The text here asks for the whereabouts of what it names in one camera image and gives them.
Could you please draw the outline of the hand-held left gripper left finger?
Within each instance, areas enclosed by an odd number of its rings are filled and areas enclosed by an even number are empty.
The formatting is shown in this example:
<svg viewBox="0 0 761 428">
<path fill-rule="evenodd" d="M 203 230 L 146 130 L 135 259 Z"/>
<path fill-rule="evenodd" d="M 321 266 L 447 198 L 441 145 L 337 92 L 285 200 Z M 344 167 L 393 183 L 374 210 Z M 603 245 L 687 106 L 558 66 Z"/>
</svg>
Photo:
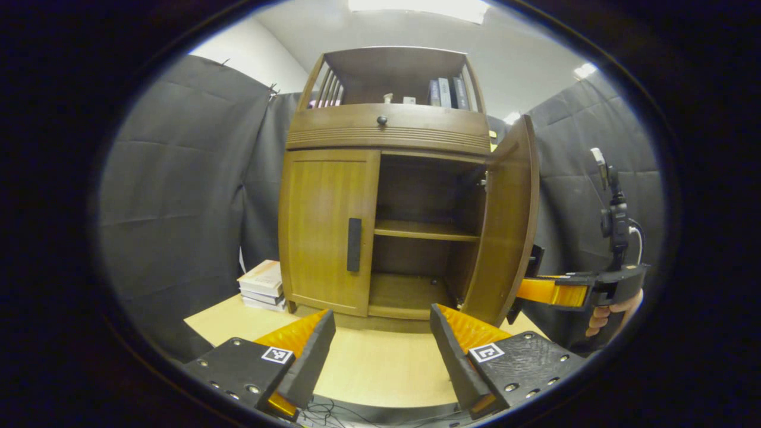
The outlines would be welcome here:
<svg viewBox="0 0 761 428">
<path fill-rule="evenodd" d="M 230 338 L 183 369 L 244 407 L 295 420 L 312 401 L 334 335 L 334 313 L 322 310 L 254 341 Z"/>
</svg>

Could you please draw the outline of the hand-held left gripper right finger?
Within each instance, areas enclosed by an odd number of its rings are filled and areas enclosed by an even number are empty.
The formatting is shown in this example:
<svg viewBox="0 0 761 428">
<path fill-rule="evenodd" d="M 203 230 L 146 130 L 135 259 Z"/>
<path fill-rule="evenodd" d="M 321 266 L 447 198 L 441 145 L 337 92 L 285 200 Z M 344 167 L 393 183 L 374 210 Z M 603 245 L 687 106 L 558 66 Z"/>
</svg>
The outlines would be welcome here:
<svg viewBox="0 0 761 428">
<path fill-rule="evenodd" d="M 535 331 L 510 334 L 443 304 L 432 304 L 429 323 L 460 409 L 474 419 L 535 401 L 586 363 Z"/>
</svg>

